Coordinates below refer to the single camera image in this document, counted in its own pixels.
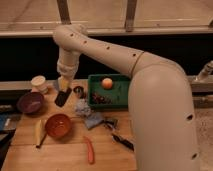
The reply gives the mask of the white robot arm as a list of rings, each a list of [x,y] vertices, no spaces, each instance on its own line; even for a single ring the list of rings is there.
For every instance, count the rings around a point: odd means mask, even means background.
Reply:
[[[53,32],[58,72],[72,80],[84,54],[129,77],[128,109],[138,171],[200,171],[190,83],[175,62],[87,36],[81,25]]]

